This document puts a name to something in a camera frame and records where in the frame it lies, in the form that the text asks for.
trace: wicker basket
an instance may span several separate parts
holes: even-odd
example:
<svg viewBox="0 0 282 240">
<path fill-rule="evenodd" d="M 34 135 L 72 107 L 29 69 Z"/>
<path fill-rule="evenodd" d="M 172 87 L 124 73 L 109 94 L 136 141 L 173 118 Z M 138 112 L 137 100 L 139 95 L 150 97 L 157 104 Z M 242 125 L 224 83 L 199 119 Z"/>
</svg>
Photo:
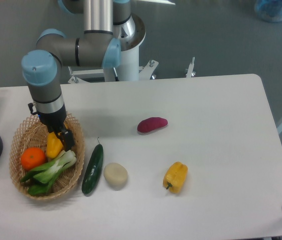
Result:
<svg viewBox="0 0 282 240">
<path fill-rule="evenodd" d="M 81 175 L 85 157 L 85 139 L 83 132 L 79 121 L 69 113 L 66 116 L 65 123 L 73 132 L 75 146 L 72 148 L 72 151 L 75 152 L 77 161 L 74 166 L 65 170 L 60 175 L 48 194 L 40 196 L 31 196 L 28 194 L 28 184 L 20 182 L 20 179 L 26 174 L 26 171 L 21 166 L 20 157 L 27 148 L 31 147 L 37 147 L 42 149 L 44 152 L 46 151 L 48 136 L 47 127 L 40 122 L 36 115 L 31 115 L 20 124 L 20 127 L 15 132 L 10 152 L 10 175 L 13 184 L 19 192 L 31 199 L 55 199 L 73 188 Z"/>
</svg>

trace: sweet potato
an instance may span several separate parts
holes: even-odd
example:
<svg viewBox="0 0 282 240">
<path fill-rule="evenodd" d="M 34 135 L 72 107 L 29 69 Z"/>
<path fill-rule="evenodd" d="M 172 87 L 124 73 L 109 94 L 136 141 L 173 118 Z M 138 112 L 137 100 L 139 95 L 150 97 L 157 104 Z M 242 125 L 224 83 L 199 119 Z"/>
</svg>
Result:
<svg viewBox="0 0 282 240">
<path fill-rule="evenodd" d="M 148 119 L 141 121 L 137 126 L 137 130 L 140 133 L 145 134 L 153 130 L 163 128 L 166 125 L 168 125 L 168 120 L 161 117 L 150 117 Z"/>
</svg>

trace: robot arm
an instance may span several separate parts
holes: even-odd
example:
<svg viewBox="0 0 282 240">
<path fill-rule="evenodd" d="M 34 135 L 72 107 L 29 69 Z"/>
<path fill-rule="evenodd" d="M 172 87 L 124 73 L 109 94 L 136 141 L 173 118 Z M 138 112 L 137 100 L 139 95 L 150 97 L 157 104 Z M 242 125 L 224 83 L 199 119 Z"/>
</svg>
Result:
<svg viewBox="0 0 282 240">
<path fill-rule="evenodd" d="M 36 50 L 21 61 L 33 103 L 30 112 L 61 140 L 65 150 L 74 146 L 66 129 L 67 116 L 60 87 L 63 66 L 103 68 L 106 79 L 139 79 L 139 45 L 145 37 L 143 22 L 131 15 L 130 0 L 58 0 L 68 13 L 84 15 L 84 36 L 66 38 L 56 29 L 45 30 Z"/>
</svg>

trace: pepper stem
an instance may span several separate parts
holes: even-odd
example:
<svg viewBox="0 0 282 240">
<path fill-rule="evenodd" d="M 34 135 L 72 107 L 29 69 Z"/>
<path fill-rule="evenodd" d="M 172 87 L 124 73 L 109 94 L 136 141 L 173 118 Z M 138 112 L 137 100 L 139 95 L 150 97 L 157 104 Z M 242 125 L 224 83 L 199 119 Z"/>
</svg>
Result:
<svg viewBox="0 0 282 240">
<path fill-rule="evenodd" d="M 169 189 L 170 187 L 172 188 L 172 184 L 168 182 L 166 189 Z"/>
</svg>

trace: blue joint cap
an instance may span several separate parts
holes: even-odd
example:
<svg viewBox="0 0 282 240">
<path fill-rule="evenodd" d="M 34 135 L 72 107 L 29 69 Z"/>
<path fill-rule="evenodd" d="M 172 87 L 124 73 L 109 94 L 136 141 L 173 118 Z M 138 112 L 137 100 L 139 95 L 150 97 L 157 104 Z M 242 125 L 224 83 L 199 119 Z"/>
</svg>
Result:
<svg viewBox="0 0 282 240">
<path fill-rule="evenodd" d="M 112 38 L 107 46 L 104 58 L 102 61 L 102 68 L 116 68 L 121 63 L 121 43 L 117 38 Z"/>
<path fill-rule="evenodd" d="M 62 36 L 64 38 L 66 38 L 66 35 L 63 32 L 61 32 L 61 31 L 59 31 L 57 29 L 54 29 L 54 28 L 49 28 L 49 29 L 44 30 L 41 33 L 40 37 L 37 39 L 36 42 L 38 42 L 40 40 L 40 38 L 42 38 L 42 37 L 44 37 L 45 35 L 48 35 L 48 34 L 57 34 L 57 35 L 60 35 L 60 36 Z"/>
<path fill-rule="evenodd" d="M 22 58 L 21 66 L 24 79 L 36 87 L 52 82 L 58 71 L 54 57 L 45 50 L 30 51 Z"/>
<path fill-rule="evenodd" d="M 113 2 L 116 4 L 126 4 L 130 2 L 130 0 L 113 0 Z"/>
<path fill-rule="evenodd" d="M 70 12 L 67 7 L 65 6 L 65 4 L 63 3 L 62 0 L 57 0 L 57 3 L 59 4 L 59 7 L 61 8 L 61 10 L 67 14 L 71 14 L 74 15 L 74 13 Z"/>
</svg>

